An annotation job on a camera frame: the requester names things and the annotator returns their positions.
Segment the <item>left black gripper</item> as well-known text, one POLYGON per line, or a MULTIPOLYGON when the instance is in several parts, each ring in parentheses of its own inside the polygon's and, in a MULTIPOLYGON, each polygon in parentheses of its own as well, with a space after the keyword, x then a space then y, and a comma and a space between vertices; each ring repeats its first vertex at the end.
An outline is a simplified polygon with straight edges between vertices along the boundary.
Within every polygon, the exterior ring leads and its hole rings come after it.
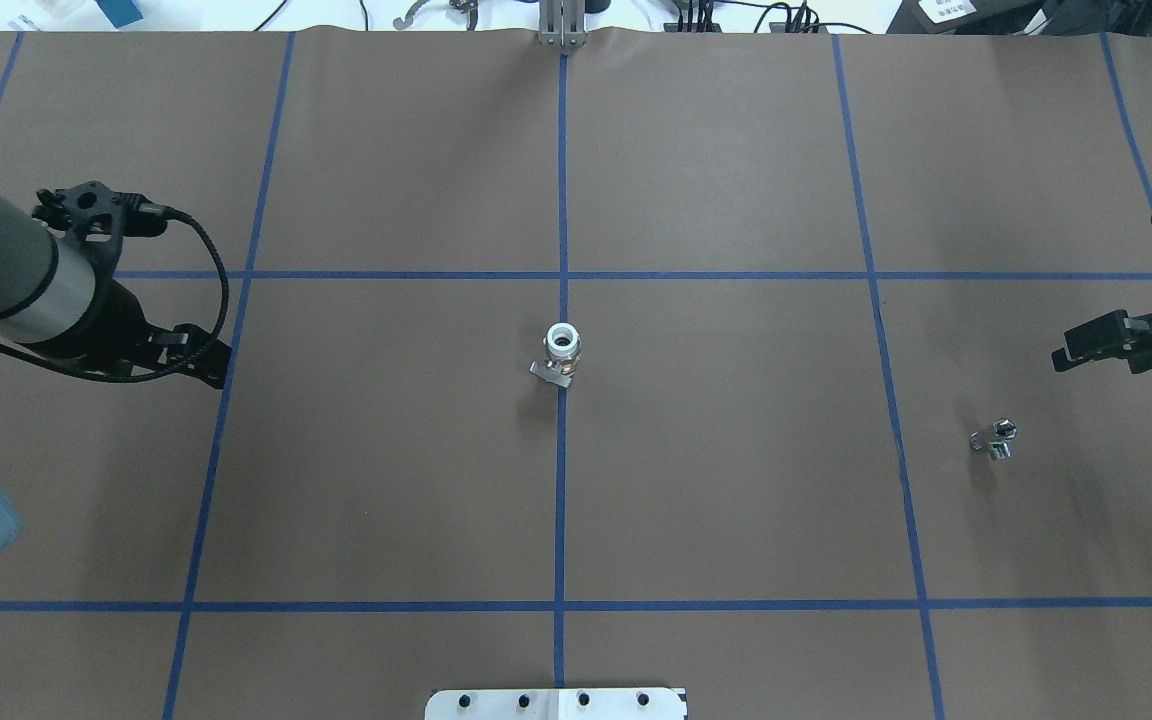
POLYGON ((212 341, 212 333, 200 325, 156 328, 132 291, 114 279, 104 279, 97 282, 91 305, 78 323, 41 342, 41 357, 78 372, 128 377, 134 369, 147 369, 223 389, 232 348, 212 341))

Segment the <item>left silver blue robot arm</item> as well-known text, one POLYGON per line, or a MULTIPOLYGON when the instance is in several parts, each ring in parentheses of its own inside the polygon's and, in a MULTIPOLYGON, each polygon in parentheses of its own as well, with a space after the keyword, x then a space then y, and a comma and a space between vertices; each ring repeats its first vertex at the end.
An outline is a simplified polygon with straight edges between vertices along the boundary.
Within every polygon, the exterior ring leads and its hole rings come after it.
POLYGON ((180 209, 101 182, 40 190, 24 211, 0 195, 0 354, 83 382, 131 386, 184 376, 227 384, 232 350, 221 338, 230 279, 204 225, 180 209), (200 238, 218 276, 215 323, 147 323, 115 272, 128 238, 156 238, 182 223, 200 238))

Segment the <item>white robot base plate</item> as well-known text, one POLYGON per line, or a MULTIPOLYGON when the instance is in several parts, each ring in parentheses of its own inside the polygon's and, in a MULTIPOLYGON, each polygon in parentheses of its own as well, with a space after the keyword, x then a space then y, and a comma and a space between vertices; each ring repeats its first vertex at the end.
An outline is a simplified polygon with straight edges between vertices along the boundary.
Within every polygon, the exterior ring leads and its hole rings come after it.
POLYGON ((462 689, 431 694, 425 719, 689 719, 667 687, 462 689))

